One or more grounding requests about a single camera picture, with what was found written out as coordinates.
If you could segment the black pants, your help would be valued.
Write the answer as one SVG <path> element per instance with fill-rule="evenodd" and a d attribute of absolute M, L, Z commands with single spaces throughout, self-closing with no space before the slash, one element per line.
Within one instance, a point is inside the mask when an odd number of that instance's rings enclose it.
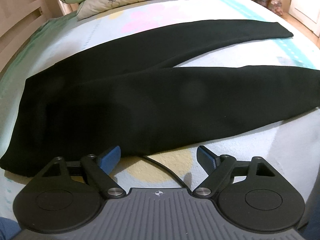
<path fill-rule="evenodd" d="M 147 155 L 231 137 L 319 106 L 319 71 L 182 67 L 212 50 L 292 34 L 277 22 L 168 25 L 76 53 L 25 81 L 1 168 L 33 177 L 55 157 L 119 146 Z"/>

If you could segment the pastel patterned bed sheet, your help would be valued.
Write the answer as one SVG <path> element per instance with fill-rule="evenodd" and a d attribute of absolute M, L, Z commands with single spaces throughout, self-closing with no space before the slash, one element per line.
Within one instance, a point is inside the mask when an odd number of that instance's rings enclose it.
<path fill-rule="evenodd" d="M 247 65 L 319 68 L 319 49 L 284 19 L 250 0 L 155 0 L 128 5 L 79 21 L 70 14 L 48 21 L 1 79 L 1 152 L 12 135 L 26 78 L 97 44 L 164 25 L 206 19 L 278 22 L 294 36 L 238 44 L 187 61 L 187 67 Z M 308 222 L 319 196 L 319 110 L 251 132 L 205 142 L 216 154 L 239 160 L 261 156 L 274 166 L 306 202 Z"/>

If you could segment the floral storage bag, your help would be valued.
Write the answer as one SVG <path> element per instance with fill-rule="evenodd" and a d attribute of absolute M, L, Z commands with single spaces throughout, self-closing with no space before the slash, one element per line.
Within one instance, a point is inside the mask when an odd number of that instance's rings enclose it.
<path fill-rule="evenodd" d="M 266 7 L 268 10 L 272 11 L 278 16 L 283 15 L 283 0 L 255 0 L 258 4 Z"/>

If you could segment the white door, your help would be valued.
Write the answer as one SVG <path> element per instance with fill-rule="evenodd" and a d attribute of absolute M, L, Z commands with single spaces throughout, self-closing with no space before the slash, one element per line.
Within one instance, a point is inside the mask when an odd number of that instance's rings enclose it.
<path fill-rule="evenodd" d="M 289 14 L 319 37 L 319 0 L 291 0 Z"/>

